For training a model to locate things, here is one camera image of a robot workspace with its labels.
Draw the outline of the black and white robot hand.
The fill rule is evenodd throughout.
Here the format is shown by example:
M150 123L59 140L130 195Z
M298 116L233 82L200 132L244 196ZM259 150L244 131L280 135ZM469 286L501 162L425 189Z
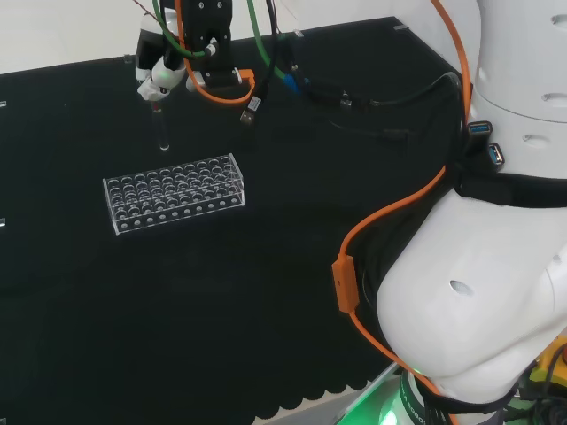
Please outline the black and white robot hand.
M184 58L149 12L141 19L135 71L137 92L148 102L165 99L187 75Z

